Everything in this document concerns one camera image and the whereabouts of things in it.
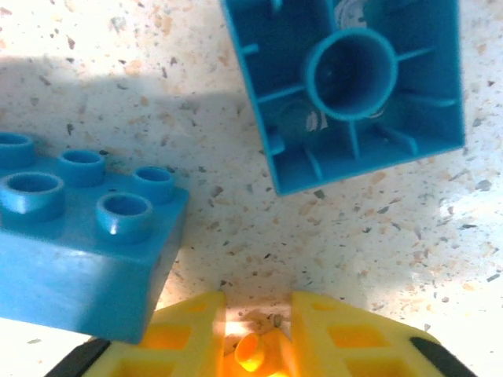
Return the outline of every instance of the white speckled surface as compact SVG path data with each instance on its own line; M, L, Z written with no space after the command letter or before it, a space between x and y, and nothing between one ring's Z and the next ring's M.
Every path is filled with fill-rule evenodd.
M2 0L0 128L51 154L104 150L122 172L175 170L193 198L162 306L220 288L228 320L264 329L271 313L288 323L290 290L326 293L498 376L503 3L461 8L466 148L322 191L271 188L217 0ZM8 320L0 334L12 376L43 375L86 339Z

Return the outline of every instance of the toy building block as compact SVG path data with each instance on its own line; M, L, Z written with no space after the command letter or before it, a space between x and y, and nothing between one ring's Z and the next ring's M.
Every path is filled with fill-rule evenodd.
M0 317L140 342L178 252L186 190L103 156L0 133Z
M313 293L292 294L292 341L302 377L475 377L425 331Z
M295 363L290 339L275 328L264 335L242 338L234 352L223 358L225 377L293 377Z
M225 295L197 296L156 311L138 346L114 342L83 377L219 377L225 327Z
M464 144L457 0L222 8L278 194Z

